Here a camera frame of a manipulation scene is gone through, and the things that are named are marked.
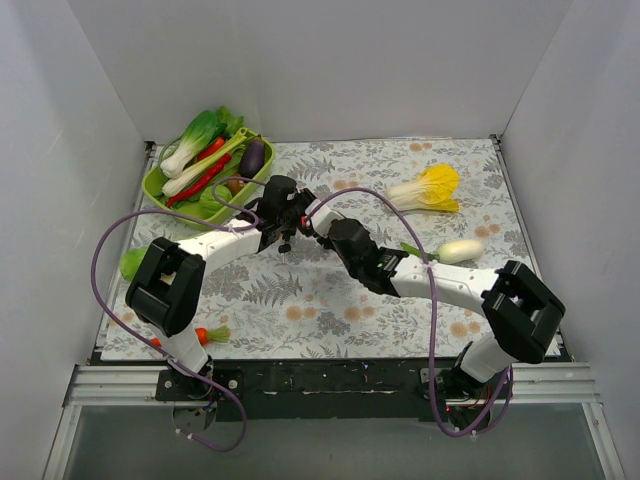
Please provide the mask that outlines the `black headed key bunch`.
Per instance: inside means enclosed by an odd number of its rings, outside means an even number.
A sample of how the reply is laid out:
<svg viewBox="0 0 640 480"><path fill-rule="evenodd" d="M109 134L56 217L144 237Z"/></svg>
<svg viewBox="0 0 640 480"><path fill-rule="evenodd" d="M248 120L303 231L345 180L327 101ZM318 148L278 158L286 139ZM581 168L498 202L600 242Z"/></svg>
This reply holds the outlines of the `black headed key bunch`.
<svg viewBox="0 0 640 480"><path fill-rule="evenodd" d="M282 243L279 247L278 247L278 252L280 254L281 257L281 263L283 265L286 264L287 261L287 255L288 253L291 251L291 244L288 242L284 242Z"/></svg>

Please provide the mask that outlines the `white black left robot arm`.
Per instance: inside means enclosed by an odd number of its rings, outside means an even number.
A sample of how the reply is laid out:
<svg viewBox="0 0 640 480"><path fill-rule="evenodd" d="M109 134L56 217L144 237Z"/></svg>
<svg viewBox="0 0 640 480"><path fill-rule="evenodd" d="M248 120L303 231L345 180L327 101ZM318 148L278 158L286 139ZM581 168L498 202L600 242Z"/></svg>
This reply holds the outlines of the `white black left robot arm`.
<svg viewBox="0 0 640 480"><path fill-rule="evenodd" d="M168 362L180 374L178 387L188 398L203 399L213 386L211 358L193 325L204 278L303 231L304 218L316 204L310 190L275 175L262 196L240 206L227 224L178 242L159 237L149 245L125 303L158 336Z"/></svg>

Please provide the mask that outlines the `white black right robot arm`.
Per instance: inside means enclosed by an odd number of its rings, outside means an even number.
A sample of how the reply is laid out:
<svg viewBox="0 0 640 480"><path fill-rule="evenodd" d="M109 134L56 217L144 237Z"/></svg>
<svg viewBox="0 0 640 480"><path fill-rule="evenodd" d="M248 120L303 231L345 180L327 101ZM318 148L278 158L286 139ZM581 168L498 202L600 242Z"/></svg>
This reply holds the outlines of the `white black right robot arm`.
<svg viewBox="0 0 640 480"><path fill-rule="evenodd" d="M371 292L428 298L487 319L489 333L467 344L454 366L437 374L436 387L443 393L475 397L513 364L541 363L566 312L559 298L521 262L510 260L495 270L438 262L426 266L417 256L377 246L357 220L302 224Z"/></svg>

